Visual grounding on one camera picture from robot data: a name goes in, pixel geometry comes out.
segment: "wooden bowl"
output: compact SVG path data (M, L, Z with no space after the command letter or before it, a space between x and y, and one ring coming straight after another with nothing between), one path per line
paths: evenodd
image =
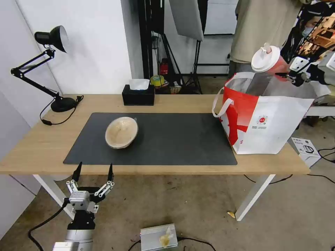
M106 143L114 149L126 148L135 139L138 130L137 122L133 118L117 118L106 129Z

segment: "white table leg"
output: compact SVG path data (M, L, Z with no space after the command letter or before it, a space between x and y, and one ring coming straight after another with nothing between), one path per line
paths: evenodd
M243 219L243 217L247 214L252 205L256 202L258 197L260 197L262 192L266 189L268 184L275 176L276 176L275 174L263 175L257 180L255 185L250 190L249 194L244 199L244 201L242 202L242 204L235 213L237 221L241 221Z
M35 179L44 187L44 189L51 195L51 197L60 205L63 205L65 194L60 190L59 186L54 182L50 176L40 176L38 174L33 175ZM67 205L64 211L74 219L74 213L72 213L72 206Z

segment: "face mask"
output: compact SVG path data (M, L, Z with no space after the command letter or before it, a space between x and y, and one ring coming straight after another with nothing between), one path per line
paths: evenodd
M307 37L308 34L313 30L313 27L305 27L304 31L301 33L304 37Z

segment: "wooden table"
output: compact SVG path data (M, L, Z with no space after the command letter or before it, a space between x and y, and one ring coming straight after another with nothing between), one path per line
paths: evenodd
M72 174L74 165L63 160L91 113L210 113L214 95L156 95L154 106L124 106L121 95L85 95L72 117L61 125L39 122L0 162L0 174L33 174L48 193L62 205L64 193L50 175ZM45 119L61 122L69 113L49 111ZM276 155L236 155L236 166L113 166L114 174L257 174L261 175L236 212L241 220L276 174L307 174L309 168L289 144ZM81 174L107 174L109 166L83 166ZM73 218L71 207L65 208Z

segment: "table top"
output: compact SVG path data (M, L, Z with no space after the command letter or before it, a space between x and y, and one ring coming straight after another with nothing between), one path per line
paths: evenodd
M154 106L124 106L122 95L87 94L72 117L61 125L38 122L0 162L0 174L71 174L63 160L90 115L109 113L210 113L214 95L156 95ZM61 122L71 111L49 111L45 119ZM278 154L235 154L236 166L113 166L115 174L307 174L309 168L287 143ZM109 166L84 165L81 174L107 174Z

